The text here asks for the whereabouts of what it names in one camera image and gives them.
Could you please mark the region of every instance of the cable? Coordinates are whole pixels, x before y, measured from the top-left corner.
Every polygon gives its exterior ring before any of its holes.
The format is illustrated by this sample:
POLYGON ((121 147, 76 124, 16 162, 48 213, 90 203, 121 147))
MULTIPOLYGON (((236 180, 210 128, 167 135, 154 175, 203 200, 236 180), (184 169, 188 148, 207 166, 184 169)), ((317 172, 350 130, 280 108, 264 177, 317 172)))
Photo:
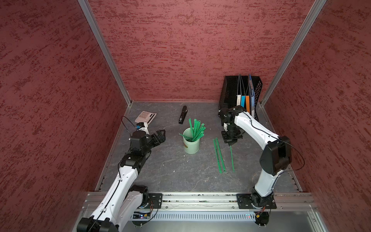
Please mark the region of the cable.
MULTIPOLYGON (((272 199, 273 199, 274 194, 275 194, 275 193, 273 192, 273 188, 272 188, 272 199)), ((270 212, 272 211, 272 207, 273 207, 273 201, 270 202, 270 209, 269 209, 269 214, 268 214, 268 216, 270 216, 270 212)))
POLYGON ((122 180, 119 179, 118 184, 117 184, 117 186, 116 186, 116 188, 115 188, 114 193, 111 195, 111 197, 109 198, 109 200, 108 200, 106 206, 103 208, 102 212, 101 212, 101 213, 99 214, 99 216, 96 218, 95 222, 94 222, 93 225, 90 227, 90 229, 88 230, 88 232, 91 231, 91 229, 93 228, 93 226, 95 225, 95 223, 98 221, 99 217, 102 215, 104 209, 107 207, 107 205, 109 204, 110 200, 111 200, 112 197, 114 196, 114 194, 115 194, 115 192, 116 192, 116 190, 117 190, 117 188, 118 188, 118 186, 119 186, 119 184, 120 184, 121 181, 122 181, 122 180))
POLYGON ((159 202, 158 202, 158 201, 156 201, 156 202, 157 202, 157 211, 156 211, 155 215, 154 215, 152 218, 156 217, 157 212, 158 212, 158 209, 159 209, 159 207, 160 207, 159 202))
POLYGON ((157 212, 158 212, 158 209, 159 209, 159 207, 160 207, 159 202, 158 202, 158 201, 156 201, 156 202, 157 202, 157 211, 156 211, 155 215, 154 215, 153 217, 151 217, 151 216, 152 216, 152 211, 151 211, 150 219, 149 219, 148 221, 146 221, 146 222, 141 223, 141 224, 140 224, 141 226, 144 225, 144 224, 146 224, 146 223, 149 222, 150 220, 152 220, 152 218, 156 217, 157 212))
POLYGON ((263 212, 264 212, 264 210, 265 210, 265 206, 263 207, 263 209, 262 209, 262 210, 260 210, 259 212, 255 213, 255 215, 257 215, 257 214, 260 214, 260 213, 263 213, 263 212))
POLYGON ((303 160, 303 164, 302 164, 302 166, 301 166, 300 168, 298 168, 298 169, 295 169, 295 170, 293 169, 293 170, 286 170, 286 171, 283 171, 282 173, 284 173, 284 172, 288 172, 288 171, 298 171, 298 170, 302 169, 302 168, 305 166, 305 159, 304 159, 303 155, 298 151, 298 149, 296 149, 296 147, 294 147, 293 145, 291 145, 291 144, 288 143, 288 142, 283 141, 283 140, 280 139, 280 138, 276 138, 276 137, 272 136, 271 134, 267 133, 266 131, 263 131, 263 130, 261 130, 261 129, 259 129, 259 128, 254 127, 252 117, 251 117, 250 115, 248 115, 247 113, 245 113, 244 111, 241 111, 241 110, 231 110, 231 111, 239 111, 239 112, 242 112, 242 113, 246 114, 246 116, 250 119, 250 123, 251 123, 251 126, 252 126, 253 128, 255 128, 255 129, 259 130, 259 131, 262 131, 262 132, 266 133, 268 136, 270 136, 270 137, 272 137, 272 138, 275 138, 275 139, 277 139, 277 140, 280 140, 280 141, 282 141, 282 142, 284 142, 284 143, 290 145, 292 148, 294 148, 294 149, 298 152, 298 154, 300 155, 301 159, 303 160))
MULTIPOLYGON (((118 184, 117 184, 117 186, 116 186, 116 188, 115 188, 114 193, 112 194, 112 196, 110 197, 110 199, 108 200, 108 202, 107 202, 107 204, 106 204, 106 206, 105 206, 104 208, 107 207, 107 205, 109 204, 110 200, 111 200, 112 197, 114 196, 114 194, 115 194, 115 192, 116 192, 116 190, 117 190, 117 188, 118 188, 118 185, 119 185, 120 182, 122 181, 122 180, 120 180, 120 178, 121 178, 121 173, 120 173, 120 163, 121 163, 122 159, 123 159, 123 157, 121 158, 120 162, 118 162, 118 164, 117 164, 117 170, 118 170, 119 182, 118 182, 118 184)), ((95 225, 95 223, 98 221, 98 218, 99 218, 102 214, 103 214, 103 210, 102 210, 102 212, 99 214, 99 216, 96 218, 95 222, 94 222, 93 225, 90 227, 90 229, 88 230, 88 232, 91 231, 91 229, 93 228, 93 226, 95 225)))
MULTIPOLYGON (((125 116, 122 116, 121 117, 121 122, 122 122, 122 124, 125 126, 125 123, 122 121, 122 119, 124 118, 125 116)), ((129 129, 125 126, 125 128, 126 128, 126 130, 129 132, 129 136, 131 136, 131 133, 130 133, 130 131, 129 131, 129 129)))
POLYGON ((125 117, 125 116, 123 116, 124 118, 126 118, 132 125, 133 125, 133 127, 136 129, 137 127, 127 118, 127 117, 125 117))

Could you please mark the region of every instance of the gray tabletop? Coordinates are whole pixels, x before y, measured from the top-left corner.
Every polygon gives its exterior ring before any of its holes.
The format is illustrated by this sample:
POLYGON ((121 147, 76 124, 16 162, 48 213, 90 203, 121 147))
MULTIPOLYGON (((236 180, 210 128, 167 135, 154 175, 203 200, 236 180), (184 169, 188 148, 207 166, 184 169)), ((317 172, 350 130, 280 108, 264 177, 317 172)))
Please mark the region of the gray tabletop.
MULTIPOLYGON (((157 113, 148 126, 150 134, 156 130, 166 130, 166 141, 152 149, 135 184, 148 186, 150 192, 250 192, 257 182, 261 167, 259 158, 262 150, 248 134, 232 145, 235 172, 232 171, 230 147, 221 137, 220 119, 217 103, 150 103, 134 102, 128 118, 134 120, 142 111, 157 113), (182 107, 186 105, 188 113, 183 125, 178 123, 182 107), (207 128, 200 140, 200 150, 187 154, 183 149, 183 133, 189 127, 188 119, 196 118, 207 128), (213 139, 218 137, 226 172, 220 174, 214 150, 213 139)), ((267 122, 257 109, 259 121, 267 127, 267 122)), ((128 129, 134 127, 124 121, 128 129)), ((104 176, 100 191, 107 191, 117 174, 117 163, 127 152, 130 141, 129 133, 124 130, 113 151, 111 163, 104 176)), ((277 180, 275 192, 297 192, 289 173, 284 173, 277 180)))

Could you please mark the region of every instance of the aluminum frame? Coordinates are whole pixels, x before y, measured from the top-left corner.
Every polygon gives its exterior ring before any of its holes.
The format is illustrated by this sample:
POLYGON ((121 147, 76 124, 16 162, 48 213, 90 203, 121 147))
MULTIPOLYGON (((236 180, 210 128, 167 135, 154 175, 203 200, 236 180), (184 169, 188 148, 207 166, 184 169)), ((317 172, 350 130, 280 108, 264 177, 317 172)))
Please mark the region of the aluminum frame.
POLYGON ((101 30, 99 29, 98 23, 96 22, 96 19, 94 17, 93 11, 88 3, 87 0, 78 0, 80 7, 82 11, 84 12, 84 15, 86 17, 86 20, 88 21, 90 28, 93 31, 93 34, 95 36, 95 39, 97 40, 99 47, 101 48, 104 57, 106 58, 106 61, 108 63, 109 68, 111 69, 112 74, 114 75, 117 85, 119 86, 121 93, 123 97, 125 98, 126 103, 129 105, 132 104, 132 100, 129 96, 129 92, 126 89, 124 82, 122 81, 121 74, 119 70, 117 69, 117 66, 115 64, 115 61, 112 57, 111 52, 109 51, 109 48, 106 44, 106 41, 104 40, 104 37, 102 35, 101 30))
POLYGON ((325 3, 326 3, 326 0, 315 0, 315 2, 313 3, 311 9, 308 12, 308 15, 306 16, 303 24, 301 25, 298 33, 296 34, 296 37, 294 41, 292 42, 285 58, 283 59, 281 66, 278 68, 276 75, 273 77, 272 82, 270 83, 267 91, 264 93, 264 96, 262 97, 262 100, 261 100, 262 106, 264 106, 267 103, 269 97, 273 93, 276 85, 281 79, 287 66, 289 66, 289 63, 294 57, 296 51, 299 49, 301 43, 303 42, 305 36, 308 34, 310 28, 312 27, 314 21, 316 20, 318 14, 322 10, 322 7, 325 5, 325 3))
MULTIPOLYGON (((239 209, 238 193, 227 192, 162 192, 162 206, 159 211, 259 211, 260 209, 239 209)), ((90 216, 106 192, 89 192, 81 208, 82 216, 90 216)), ((275 193, 277 209, 272 211, 317 212, 318 208, 311 193, 275 193)))

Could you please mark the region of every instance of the green stick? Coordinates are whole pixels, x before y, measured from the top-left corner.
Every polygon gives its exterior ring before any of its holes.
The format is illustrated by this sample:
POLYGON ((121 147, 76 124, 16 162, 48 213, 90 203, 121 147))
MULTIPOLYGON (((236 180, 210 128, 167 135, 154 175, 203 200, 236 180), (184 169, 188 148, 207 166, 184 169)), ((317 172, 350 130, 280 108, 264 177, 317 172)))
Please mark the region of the green stick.
POLYGON ((195 135, 196 136, 196 138, 204 131, 205 129, 200 129, 198 132, 197 132, 197 134, 195 135))
POLYGON ((219 150, 219 153, 220 153, 221 164, 223 165, 223 170, 226 171, 226 167, 224 166, 223 156, 221 155, 221 150, 220 150, 218 138, 215 138, 215 142, 216 142, 216 145, 218 145, 218 150, 219 150))
POLYGON ((192 134, 192 138, 194 138, 194 134, 196 133, 196 122, 197 122, 197 119, 194 119, 194 128, 193 128, 193 134, 192 134))
POLYGON ((213 141, 214 141, 214 149, 215 149, 215 154, 216 154, 216 160, 218 161, 219 173, 221 173, 220 162, 219 162, 219 156, 218 156, 218 151, 216 150, 215 139, 213 139, 213 141))
POLYGON ((191 120, 191 118, 189 118, 189 127, 191 128, 191 132, 192 132, 192 134, 193 134, 193 129, 192 129, 192 120, 191 120))
POLYGON ((183 136, 186 140, 189 140, 189 142, 192 142, 192 139, 190 138, 190 137, 187 137, 187 136, 185 136, 185 135, 183 135, 183 134, 180 134, 181 136, 183 136))
POLYGON ((204 132, 202 132, 199 136, 197 136, 197 137, 195 138, 194 141, 199 140, 199 139, 202 138, 203 136, 204 136, 204 132))
POLYGON ((233 168, 233 172, 234 172, 233 155, 232 155, 232 146, 229 146, 229 147, 231 148, 232 168, 233 168))

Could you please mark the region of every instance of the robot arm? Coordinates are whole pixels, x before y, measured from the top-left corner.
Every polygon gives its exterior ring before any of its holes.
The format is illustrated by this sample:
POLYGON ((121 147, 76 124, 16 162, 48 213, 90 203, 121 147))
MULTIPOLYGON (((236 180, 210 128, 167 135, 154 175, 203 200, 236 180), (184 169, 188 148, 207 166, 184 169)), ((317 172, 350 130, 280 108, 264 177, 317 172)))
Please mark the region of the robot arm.
POLYGON ((158 130, 157 134, 149 136, 147 124, 137 125, 139 130, 130 137, 130 150, 118 165, 115 181, 91 217, 80 220, 77 232, 121 232, 133 212, 148 204, 148 188, 131 185, 151 154, 151 149, 165 141, 165 130, 158 130))
POLYGON ((237 106, 222 108, 219 117, 226 131, 222 131, 224 142, 232 144, 242 138, 239 128, 248 133, 262 148, 259 163, 262 172, 251 193, 252 204, 262 208, 272 200, 272 189, 278 176, 291 163, 291 146, 288 137, 280 137, 256 121, 246 110, 237 106))

